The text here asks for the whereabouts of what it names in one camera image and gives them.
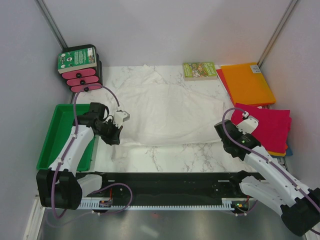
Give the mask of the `white t shirt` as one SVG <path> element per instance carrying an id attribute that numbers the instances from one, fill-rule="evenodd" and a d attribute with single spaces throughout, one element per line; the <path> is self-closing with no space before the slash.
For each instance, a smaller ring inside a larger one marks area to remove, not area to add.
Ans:
<path id="1" fill-rule="evenodd" d="M 225 91 L 219 80 L 184 81 L 153 67 L 110 67 L 105 84 L 113 87 L 130 114 L 114 148 L 113 159 L 136 147 L 164 147 L 219 142 L 214 128 L 222 119 Z"/>

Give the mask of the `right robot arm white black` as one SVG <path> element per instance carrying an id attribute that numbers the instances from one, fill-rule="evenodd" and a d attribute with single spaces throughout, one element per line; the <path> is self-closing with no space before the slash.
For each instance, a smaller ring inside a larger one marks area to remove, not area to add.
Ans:
<path id="1" fill-rule="evenodd" d="M 237 125 L 224 120 L 214 126 L 224 150 L 250 165 L 267 181 L 261 183 L 253 175 L 240 171 L 229 184 L 229 191 L 235 197 L 245 194 L 255 198 L 301 237 L 320 222 L 320 189 L 309 188 L 269 155 L 252 135 L 258 125 L 259 121 L 249 116 Z"/>

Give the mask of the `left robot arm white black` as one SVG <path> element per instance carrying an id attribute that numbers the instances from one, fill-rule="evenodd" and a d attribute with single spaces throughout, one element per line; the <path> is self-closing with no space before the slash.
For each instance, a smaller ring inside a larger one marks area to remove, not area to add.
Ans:
<path id="1" fill-rule="evenodd" d="M 42 206 L 76 210 L 82 198 L 92 192 L 99 197 L 109 193 L 110 185 L 100 175 L 76 178 L 81 158 L 95 136 L 110 146 L 120 144 L 123 124 L 130 115 L 124 110 L 117 110 L 111 117 L 106 117 L 107 111 L 108 107 L 102 103 L 90 103 L 87 112 L 75 117 L 70 135 L 53 163 L 38 171 L 36 183 Z"/>

